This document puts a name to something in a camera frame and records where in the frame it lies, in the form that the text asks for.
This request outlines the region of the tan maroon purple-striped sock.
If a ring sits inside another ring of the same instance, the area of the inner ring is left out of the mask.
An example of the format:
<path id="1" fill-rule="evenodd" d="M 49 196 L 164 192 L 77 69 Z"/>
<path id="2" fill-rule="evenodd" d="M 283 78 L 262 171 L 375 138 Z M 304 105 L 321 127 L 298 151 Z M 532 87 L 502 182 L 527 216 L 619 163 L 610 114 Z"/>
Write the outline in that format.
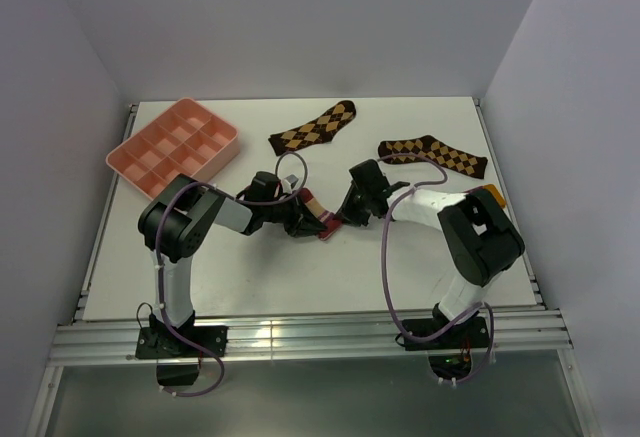
<path id="1" fill-rule="evenodd" d="M 326 209 L 306 187 L 303 187 L 298 196 L 306 209 L 325 226 L 325 229 L 317 234 L 321 241 L 330 239 L 343 225 L 343 222 L 332 212 Z"/>

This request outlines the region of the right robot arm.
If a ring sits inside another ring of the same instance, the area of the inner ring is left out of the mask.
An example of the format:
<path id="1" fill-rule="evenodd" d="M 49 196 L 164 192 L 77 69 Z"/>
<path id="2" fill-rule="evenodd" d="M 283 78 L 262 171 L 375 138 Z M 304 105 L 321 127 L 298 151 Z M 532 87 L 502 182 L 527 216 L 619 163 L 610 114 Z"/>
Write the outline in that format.
<path id="1" fill-rule="evenodd" d="M 395 324 L 401 323 L 391 298 L 388 238 L 392 222 L 420 224 L 442 233 L 456 273 L 434 308 L 435 340 L 452 347 L 468 331 L 493 281 L 523 255 L 525 244 L 493 193 L 485 187 L 461 193 L 399 182 L 380 192 L 352 184 L 338 211 L 344 224 L 361 227 L 375 216 L 384 220 L 380 251 L 383 295 Z"/>

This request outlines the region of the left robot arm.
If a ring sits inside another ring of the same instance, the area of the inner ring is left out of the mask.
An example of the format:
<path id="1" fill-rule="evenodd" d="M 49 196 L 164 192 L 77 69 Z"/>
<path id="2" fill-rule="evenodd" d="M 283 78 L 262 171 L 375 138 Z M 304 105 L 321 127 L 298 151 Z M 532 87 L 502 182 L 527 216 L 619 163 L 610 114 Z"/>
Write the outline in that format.
<path id="1" fill-rule="evenodd" d="M 193 255 L 214 225 L 250 236 L 266 223 L 280 224 L 291 237 L 316 236 L 327 230 L 292 187 L 297 178 L 281 179 L 259 171 L 236 196 L 180 174 L 143 211 L 138 231 L 152 253 L 156 269 L 153 314 L 165 323 L 159 345 L 183 356 L 195 343 L 191 300 Z"/>

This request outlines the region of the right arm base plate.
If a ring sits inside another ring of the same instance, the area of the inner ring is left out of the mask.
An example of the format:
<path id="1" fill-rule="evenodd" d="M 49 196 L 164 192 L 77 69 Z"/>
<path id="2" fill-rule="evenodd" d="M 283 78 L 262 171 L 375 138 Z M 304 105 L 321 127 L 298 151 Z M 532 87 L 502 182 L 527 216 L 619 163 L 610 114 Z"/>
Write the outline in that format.
<path id="1" fill-rule="evenodd" d="M 443 321 L 435 318 L 405 319 L 402 324 L 415 337 L 429 336 L 444 326 Z M 429 342 L 419 343 L 411 339 L 405 339 L 401 333 L 396 335 L 395 342 L 407 351 L 473 350 L 486 348 L 490 343 L 490 333 L 486 320 L 482 316 L 476 316 L 462 324 L 453 326 L 450 330 Z"/>

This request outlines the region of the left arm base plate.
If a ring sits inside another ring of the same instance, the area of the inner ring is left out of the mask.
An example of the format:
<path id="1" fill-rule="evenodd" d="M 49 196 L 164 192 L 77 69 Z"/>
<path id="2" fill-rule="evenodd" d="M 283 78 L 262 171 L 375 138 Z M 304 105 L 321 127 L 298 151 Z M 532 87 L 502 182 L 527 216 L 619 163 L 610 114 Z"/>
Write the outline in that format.
<path id="1" fill-rule="evenodd" d="M 208 349 L 218 357 L 225 355 L 227 337 L 227 326 L 196 326 L 187 335 L 187 339 Z M 205 353 L 176 338 L 164 326 L 157 329 L 143 327 L 139 332 L 135 350 L 135 358 L 138 360 L 197 357 L 205 357 Z"/>

